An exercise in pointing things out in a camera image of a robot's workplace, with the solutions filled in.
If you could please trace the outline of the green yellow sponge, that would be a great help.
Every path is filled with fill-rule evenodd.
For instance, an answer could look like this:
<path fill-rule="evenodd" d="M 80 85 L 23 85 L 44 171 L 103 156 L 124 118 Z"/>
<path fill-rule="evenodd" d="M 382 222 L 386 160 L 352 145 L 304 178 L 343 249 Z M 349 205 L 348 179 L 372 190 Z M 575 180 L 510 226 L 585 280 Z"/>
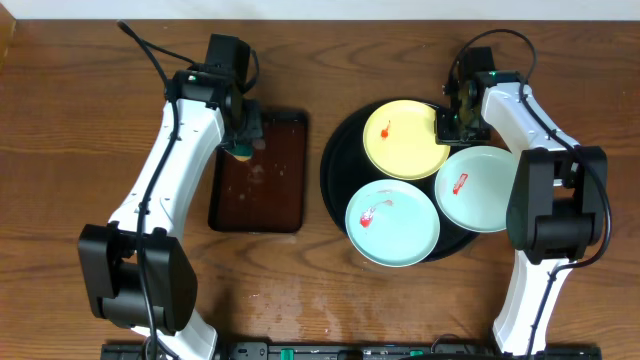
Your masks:
<path fill-rule="evenodd" d="M 225 151 L 238 161 L 249 161 L 253 154 L 254 148 L 249 144 L 233 144 L 225 147 Z"/>

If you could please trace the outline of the rectangular brown water tray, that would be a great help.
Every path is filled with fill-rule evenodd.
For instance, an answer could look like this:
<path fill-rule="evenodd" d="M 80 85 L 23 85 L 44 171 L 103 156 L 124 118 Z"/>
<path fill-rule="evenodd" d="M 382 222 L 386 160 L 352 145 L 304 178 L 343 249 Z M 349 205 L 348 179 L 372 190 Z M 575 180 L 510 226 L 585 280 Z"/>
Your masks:
<path fill-rule="evenodd" d="M 240 161 L 224 150 L 215 158 L 208 213 L 218 232 L 295 233 L 304 213 L 308 115 L 265 112 L 265 147 Z"/>

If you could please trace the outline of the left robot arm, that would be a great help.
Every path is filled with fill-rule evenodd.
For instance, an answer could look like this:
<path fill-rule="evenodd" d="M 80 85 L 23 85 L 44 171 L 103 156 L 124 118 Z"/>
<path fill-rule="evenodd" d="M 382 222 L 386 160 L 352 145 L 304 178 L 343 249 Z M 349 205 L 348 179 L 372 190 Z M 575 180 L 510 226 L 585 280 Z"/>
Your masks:
<path fill-rule="evenodd" d="M 218 334 L 195 309 L 198 282 L 183 250 L 186 217 L 218 148 L 262 136 L 256 83 L 232 72 L 179 70 L 165 92 L 161 127 L 122 204 L 86 225 L 78 253 L 93 315 L 147 337 L 174 359 L 211 359 Z"/>

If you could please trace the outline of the yellow plate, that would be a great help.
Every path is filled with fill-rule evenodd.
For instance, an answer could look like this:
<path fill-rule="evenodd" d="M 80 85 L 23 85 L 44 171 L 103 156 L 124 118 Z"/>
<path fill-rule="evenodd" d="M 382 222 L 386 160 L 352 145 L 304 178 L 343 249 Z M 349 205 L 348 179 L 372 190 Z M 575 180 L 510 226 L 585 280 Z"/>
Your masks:
<path fill-rule="evenodd" d="M 419 180 L 436 173 L 450 155 L 435 136 L 436 109 L 415 100 L 379 106 L 364 125 L 362 140 L 371 163 L 384 174 Z"/>

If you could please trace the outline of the cardboard box corner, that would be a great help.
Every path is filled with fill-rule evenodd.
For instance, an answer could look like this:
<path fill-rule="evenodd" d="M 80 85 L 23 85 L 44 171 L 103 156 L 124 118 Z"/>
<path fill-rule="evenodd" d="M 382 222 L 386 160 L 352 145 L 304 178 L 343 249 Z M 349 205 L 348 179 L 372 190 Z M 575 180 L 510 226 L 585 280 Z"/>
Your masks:
<path fill-rule="evenodd" d="M 3 5 L 0 5 L 0 67 L 3 67 L 7 58 L 15 27 L 16 19 Z"/>

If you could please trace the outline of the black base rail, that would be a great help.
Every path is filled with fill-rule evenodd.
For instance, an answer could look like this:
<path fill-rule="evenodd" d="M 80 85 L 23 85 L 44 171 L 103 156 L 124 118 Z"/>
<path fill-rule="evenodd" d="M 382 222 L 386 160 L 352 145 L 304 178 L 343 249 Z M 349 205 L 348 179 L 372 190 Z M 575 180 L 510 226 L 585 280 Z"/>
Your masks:
<path fill-rule="evenodd" d="M 141 345 L 102 345 L 101 360 L 142 359 Z M 391 359 L 536 359 L 601 360 L 598 347 L 549 348 L 531 357 L 498 354 L 492 349 L 454 343 L 436 346 L 311 346 L 237 342 L 216 350 L 214 360 L 391 360 Z"/>

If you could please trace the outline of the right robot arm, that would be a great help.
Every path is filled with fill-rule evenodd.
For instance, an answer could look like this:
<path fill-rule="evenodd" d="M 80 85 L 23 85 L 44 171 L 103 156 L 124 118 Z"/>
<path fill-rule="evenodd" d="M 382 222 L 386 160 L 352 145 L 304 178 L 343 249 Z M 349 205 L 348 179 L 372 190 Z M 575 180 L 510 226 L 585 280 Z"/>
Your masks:
<path fill-rule="evenodd" d="M 546 348 L 570 271 L 589 265 L 588 247 L 609 244 L 607 157 L 564 133 L 516 71 L 452 69 L 443 92 L 436 141 L 459 150 L 437 172 L 436 200 L 465 229 L 506 232 L 515 261 L 492 335 L 499 353 L 529 358 Z"/>

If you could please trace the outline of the light blue front plate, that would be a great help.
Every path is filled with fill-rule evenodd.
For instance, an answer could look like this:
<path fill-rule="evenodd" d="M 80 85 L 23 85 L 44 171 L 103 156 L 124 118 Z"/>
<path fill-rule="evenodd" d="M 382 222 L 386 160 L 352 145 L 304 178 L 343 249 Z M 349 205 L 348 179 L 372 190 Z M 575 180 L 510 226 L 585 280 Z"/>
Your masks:
<path fill-rule="evenodd" d="M 344 216 L 347 236 L 367 259 L 387 267 L 417 264 L 435 249 L 440 219 L 417 187 L 384 179 L 361 187 Z"/>

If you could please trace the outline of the light green right plate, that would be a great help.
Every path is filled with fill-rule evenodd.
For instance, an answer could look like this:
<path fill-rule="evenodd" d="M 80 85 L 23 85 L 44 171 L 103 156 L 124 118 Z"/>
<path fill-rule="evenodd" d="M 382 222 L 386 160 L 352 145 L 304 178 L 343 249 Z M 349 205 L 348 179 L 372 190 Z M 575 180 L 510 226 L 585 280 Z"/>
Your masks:
<path fill-rule="evenodd" d="M 503 231 L 516 170 L 516 157 L 506 150 L 491 146 L 460 150 L 436 175 L 437 204 L 450 221 L 466 230 Z"/>

